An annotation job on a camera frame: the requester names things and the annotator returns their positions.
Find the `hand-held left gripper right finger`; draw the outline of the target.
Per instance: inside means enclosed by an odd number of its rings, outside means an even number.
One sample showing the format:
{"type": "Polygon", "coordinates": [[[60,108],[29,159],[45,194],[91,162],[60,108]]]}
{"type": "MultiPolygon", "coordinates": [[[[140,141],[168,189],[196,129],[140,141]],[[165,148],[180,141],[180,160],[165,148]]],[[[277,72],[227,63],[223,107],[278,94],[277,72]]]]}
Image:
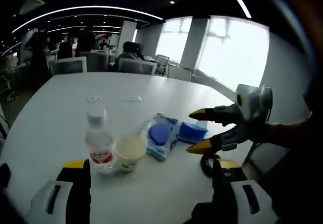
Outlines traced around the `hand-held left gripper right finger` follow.
{"type": "Polygon", "coordinates": [[[245,180],[242,168],[232,160],[212,164],[212,204],[217,223],[276,223],[269,194],[255,181],[245,180]]]}

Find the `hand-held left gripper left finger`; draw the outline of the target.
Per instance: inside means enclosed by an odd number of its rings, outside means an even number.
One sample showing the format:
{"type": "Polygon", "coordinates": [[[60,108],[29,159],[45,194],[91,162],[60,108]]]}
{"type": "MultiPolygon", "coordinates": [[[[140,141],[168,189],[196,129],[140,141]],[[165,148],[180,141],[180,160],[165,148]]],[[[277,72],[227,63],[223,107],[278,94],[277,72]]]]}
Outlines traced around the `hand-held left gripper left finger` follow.
{"type": "Polygon", "coordinates": [[[90,188],[90,161],[65,163],[32,198],[27,223],[90,223],[90,188]]]}

